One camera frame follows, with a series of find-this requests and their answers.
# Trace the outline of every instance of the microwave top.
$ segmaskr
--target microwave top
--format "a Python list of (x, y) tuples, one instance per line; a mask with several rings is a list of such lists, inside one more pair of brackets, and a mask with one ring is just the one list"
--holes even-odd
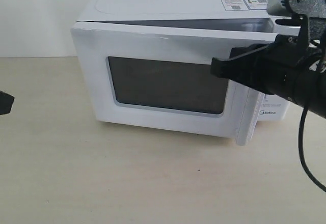
[(268, 0), (91, 0), (79, 21), (262, 19)]

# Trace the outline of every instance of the microwave window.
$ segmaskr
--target microwave window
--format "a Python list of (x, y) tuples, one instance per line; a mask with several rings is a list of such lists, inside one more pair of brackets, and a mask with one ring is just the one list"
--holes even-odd
[(108, 57), (116, 99), (142, 105), (219, 115), (228, 80), (210, 65)]

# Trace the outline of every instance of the wire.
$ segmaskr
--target wire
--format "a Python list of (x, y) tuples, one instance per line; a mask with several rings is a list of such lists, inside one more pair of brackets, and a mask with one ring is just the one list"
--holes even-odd
[[(319, 44), (315, 41), (311, 41), (311, 43), (313, 45), (315, 45), (316, 47), (321, 49), (321, 58), (319, 60), (319, 63), (317, 65), (316, 68), (316, 75), (315, 78), (313, 79), (313, 83), (312, 83), (312, 88), (316, 88), (316, 84), (318, 83), (320, 74), (321, 74), (321, 70), (323, 68), (323, 64), (324, 64), (324, 60), (326, 57), (326, 47), (322, 44)], [(304, 137), (304, 127), (305, 127), (305, 121), (306, 121), (306, 117), (307, 117), (307, 113), (309, 110), (309, 106), (311, 103), (311, 100), (313, 98), (313, 96), (315, 96), (314, 93), (314, 89), (311, 89), (310, 95), (307, 98), (307, 101), (304, 105), (304, 109), (302, 111), (302, 115), (301, 115), (301, 119), (300, 119), (300, 125), (299, 125), (299, 135), (298, 135), (298, 149), (299, 149), (299, 158), (300, 158), (300, 162), (302, 165), (303, 170), (305, 171), (305, 173), (307, 174), (307, 176), (310, 178), (310, 180), (315, 183), (321, 190), (323, 190), (324, 192), (326, 192), (326, 186), (324, 186), (321, 182), (319, 182), (315, 176), (311, 173), (311, 171), (309, 170), (307, 164), (306, 164), (306, 160), (305, 160), (305, 156), (304, 156), (304, 148), (303, 148), (303, 137)]]

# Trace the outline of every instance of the white microwave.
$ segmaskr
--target white microwave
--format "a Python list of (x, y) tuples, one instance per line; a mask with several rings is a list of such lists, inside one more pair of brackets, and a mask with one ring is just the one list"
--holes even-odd
[(235, 138), (289, 102), (210, 74), (213, 57), (271, 43), (267, 0), (91, 0), (71, 29), (96, 119)]

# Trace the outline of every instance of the table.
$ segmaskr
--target table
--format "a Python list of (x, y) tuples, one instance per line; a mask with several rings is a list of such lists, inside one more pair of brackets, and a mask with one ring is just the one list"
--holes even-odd
[[(0, 59), (0, 223), (325, 223), (297, 152), (301, 109), (231, 139), (95, 120), (77, 58)], [(326, 120), (307, 162), (326, 183)]]

